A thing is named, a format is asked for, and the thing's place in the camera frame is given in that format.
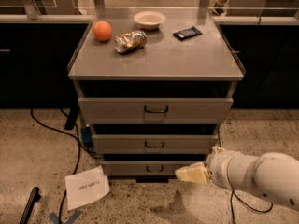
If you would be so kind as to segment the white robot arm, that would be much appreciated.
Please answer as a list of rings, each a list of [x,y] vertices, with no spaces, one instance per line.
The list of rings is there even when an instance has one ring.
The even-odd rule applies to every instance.
[[[299,210],[299,160],[270,152],[250,156],[240,151],[213,147],[206,162],[175,171],[179,181],[207,184],[230,191],[240,190],[256,198]]]

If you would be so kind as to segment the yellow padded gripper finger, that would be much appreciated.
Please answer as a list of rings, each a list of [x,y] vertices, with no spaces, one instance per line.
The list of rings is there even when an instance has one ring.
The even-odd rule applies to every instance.
[[[207,184],[210,180],[207,168],[202,162],[184,166],[175,171],[179,181]]]

